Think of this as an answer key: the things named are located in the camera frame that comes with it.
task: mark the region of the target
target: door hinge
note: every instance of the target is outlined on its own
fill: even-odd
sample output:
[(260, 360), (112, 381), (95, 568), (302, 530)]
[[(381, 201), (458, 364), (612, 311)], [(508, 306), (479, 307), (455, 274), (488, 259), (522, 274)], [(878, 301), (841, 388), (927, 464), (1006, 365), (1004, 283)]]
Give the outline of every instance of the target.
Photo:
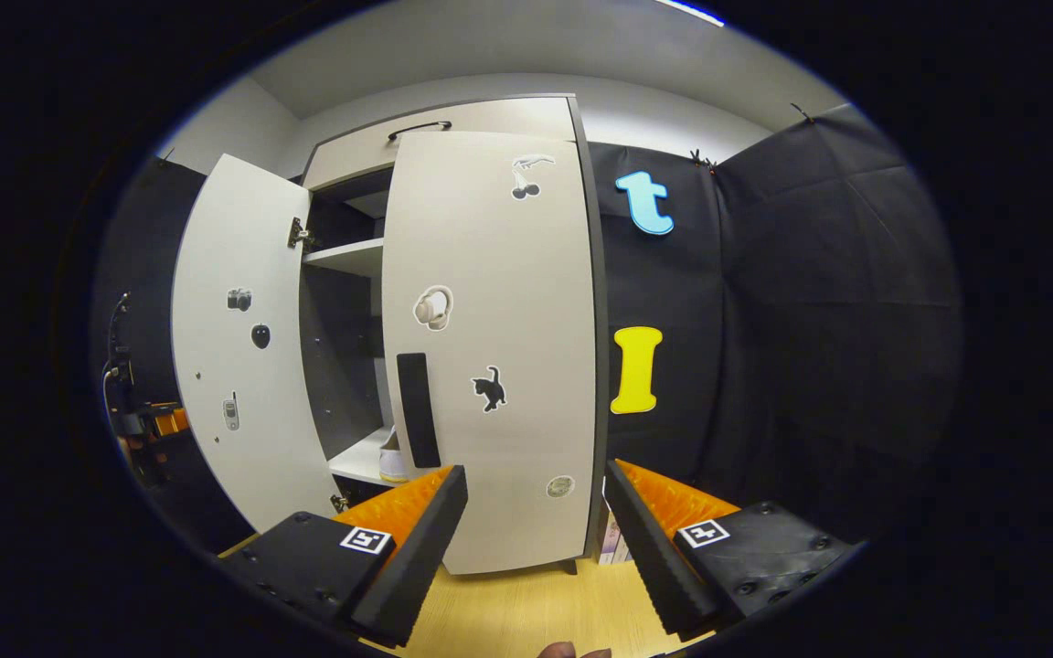
[(294, 250), (298, 241), (305, 241), (307, 238), (309, 231), (303, 228), (303, 225), (300, 224), (300, 218), (292, 217), (292, 232), (287, 235), (287, 246)]

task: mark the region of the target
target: cabinet handle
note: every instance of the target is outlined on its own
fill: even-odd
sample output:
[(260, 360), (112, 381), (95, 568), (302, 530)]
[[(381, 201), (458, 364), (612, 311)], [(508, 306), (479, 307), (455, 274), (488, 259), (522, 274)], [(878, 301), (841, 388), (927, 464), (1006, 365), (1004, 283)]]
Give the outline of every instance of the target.
[(411, 125), (411, 126), (409, 126), (409, 128), (401, 128), (401, 129), (398, 129), (397, 133), (391, 133), (391, 134), (389, 134), (389, 141), (392, 142), (393, 139), (396, 139), (398, 135), (400, 135), (401, 133), (406, 133), (406, 131), (417, 129), (417, 128), (428, 128), (428, 126), (431, 126), (431, 125), (440, 125), (442, 127), (442, 129), (450, 129), (450, 128), (453, 127), (453, 122), (452, 121), (430, 121), (430, 123), (422, 123), (421, 125)]
[(397, 354), (397, 385), (401, 408), (405, 412), (405, 436), (415, 467), (441, 466), (438, 434), (433, 427), (430, 403), (430, 374), (425, 353)]

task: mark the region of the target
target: cable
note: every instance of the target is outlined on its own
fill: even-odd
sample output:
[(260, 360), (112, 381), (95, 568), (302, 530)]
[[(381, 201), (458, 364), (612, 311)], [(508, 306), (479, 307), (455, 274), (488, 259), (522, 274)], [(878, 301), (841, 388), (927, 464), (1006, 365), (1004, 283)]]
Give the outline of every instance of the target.
[(107, 346), (107, 361), (104, 362), (104, 371), (107, 371), (107, 367), (113, 365), (113, 330), (116, 328), (116, 314), (120, 313), (124, 302), (128, 301), (130, 293), (131, 291), (121, 295), (121, 299), (117, 301), (116, 305), (113, 307), (113, 315), (107, 318), (107, 340), (104, 341), (104, 344)]
[(107, 420), (110, 427), (113, 425), (113, 412), (107, 407), (107, 379), (116, 378), (117, 375), (120, 375), (120, 367), (114, 367), (110, 371), (105, 364), (103, 372), (104, 379), (100, 382), (100, 396), (104, 399), (104, 420)]

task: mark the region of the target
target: white sneaker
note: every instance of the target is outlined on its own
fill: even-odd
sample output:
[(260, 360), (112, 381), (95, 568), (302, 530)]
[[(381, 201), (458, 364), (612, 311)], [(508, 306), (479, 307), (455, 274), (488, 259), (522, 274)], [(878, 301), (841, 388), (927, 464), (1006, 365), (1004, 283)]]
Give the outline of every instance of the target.
[(397, 442), (397, 428), (389, 433), (389, 440), (380, 446), (380, 479), (385, 482), (408, 482), (405, 458), (400, 455), (400, 444)]

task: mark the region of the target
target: wooden floor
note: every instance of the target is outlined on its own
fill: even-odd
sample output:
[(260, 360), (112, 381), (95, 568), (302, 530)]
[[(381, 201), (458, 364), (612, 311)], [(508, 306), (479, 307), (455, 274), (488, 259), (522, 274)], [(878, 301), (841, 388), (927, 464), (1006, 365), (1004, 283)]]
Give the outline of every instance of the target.
[(582, 558), (577, 566), (577, 576), (558, 565), (476, 576), (439, 566), (409, 645), (372, 646), (411, 658), (535, 658), (553, 641), (572, 641), (578, 655), (611, 647), (613, 658), (649, 658), (710, 637), (664, 634), (635, 562)]

